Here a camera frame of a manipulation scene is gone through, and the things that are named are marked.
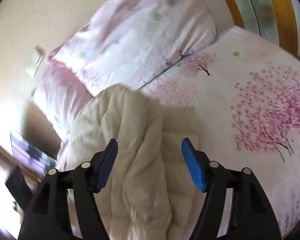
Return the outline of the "beige quilted down jacket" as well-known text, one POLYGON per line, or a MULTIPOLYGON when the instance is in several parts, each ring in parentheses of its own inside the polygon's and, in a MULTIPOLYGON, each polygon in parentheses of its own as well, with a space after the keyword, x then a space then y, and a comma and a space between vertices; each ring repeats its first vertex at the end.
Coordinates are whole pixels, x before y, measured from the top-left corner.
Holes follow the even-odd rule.
POLYGON ((66 146, 72 170, 118 143, 106 187, 95 195, 110 239, 182 239, 196 189, 181 153, 189 138, 198 145, 196 112, 162 106, 122 85, 111 86, 79 112, 66 146))

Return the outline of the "pink floral bed sheet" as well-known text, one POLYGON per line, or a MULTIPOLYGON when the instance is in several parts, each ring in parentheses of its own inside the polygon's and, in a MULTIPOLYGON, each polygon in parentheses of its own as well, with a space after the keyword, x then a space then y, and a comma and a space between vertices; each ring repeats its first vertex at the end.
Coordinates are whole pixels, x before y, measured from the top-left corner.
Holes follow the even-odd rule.
MULTIPOLYGON (((233 27, 210 47, 183 57, 139 89, 116 85, 162 106, 193 107, 198 122, 194 146, 226 168, 250 167, 271 203, 281 237, 295 228, 300 220, 300 61, 296 57, 233 27)), ((182 239, 189 237, 204 199, 196 189, 182 239)))

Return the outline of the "pink floral pillow left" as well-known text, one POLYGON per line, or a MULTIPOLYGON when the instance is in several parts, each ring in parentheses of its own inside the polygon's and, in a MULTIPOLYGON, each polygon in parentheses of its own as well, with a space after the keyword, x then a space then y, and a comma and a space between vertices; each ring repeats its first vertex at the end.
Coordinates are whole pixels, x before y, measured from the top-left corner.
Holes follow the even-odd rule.
POLYGON ((67 141, 80 110, 93 98, 68 69, 47 67, 31 99, 62 141, 67 141))

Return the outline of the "pink floral pillow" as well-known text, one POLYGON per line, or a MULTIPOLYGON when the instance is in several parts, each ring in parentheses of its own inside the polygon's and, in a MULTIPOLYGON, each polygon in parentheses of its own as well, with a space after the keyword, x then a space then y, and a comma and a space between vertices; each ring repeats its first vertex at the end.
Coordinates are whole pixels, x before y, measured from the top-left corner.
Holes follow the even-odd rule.
POLYGON ((67 141, 80 110, 93 98, 68 69, 47 67, 31 99, 62 141, 67 141))
POLYGON ((215 40, 203 0, 109 0, 48 61, 97 95, 118 83, 139 89, 215 40))

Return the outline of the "pink floral pillow right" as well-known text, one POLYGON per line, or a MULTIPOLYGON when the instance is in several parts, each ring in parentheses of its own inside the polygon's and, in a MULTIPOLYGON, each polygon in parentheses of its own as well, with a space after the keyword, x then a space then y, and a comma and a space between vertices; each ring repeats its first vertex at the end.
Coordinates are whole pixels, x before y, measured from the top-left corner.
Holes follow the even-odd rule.
POLYGON ((215 40, 203 0, 109 0, 48 61, 97 95, 118 83, 139 89, 215 40))

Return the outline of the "wall mirror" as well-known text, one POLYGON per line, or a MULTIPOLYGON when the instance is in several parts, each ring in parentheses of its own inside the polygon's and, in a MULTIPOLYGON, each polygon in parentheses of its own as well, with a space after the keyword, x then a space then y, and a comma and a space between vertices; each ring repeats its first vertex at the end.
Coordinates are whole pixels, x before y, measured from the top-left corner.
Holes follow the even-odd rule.
POLYGON ((10 139, 12 154, 15 159, 33 172, 45 176, 50 169, 56 167, 56 159, 48 156, 36 146, 33 146, 18 132, 11 132, 10 139))

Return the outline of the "white wall switch plate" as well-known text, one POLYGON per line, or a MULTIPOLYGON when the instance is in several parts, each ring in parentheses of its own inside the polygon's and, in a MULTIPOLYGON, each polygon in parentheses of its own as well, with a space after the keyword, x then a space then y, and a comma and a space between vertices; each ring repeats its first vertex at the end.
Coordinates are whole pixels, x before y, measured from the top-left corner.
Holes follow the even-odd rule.
POLYGON ((25 69, 29 77, 35 77, 44 57, 43 49, 40 46, 36 46, 25 69))

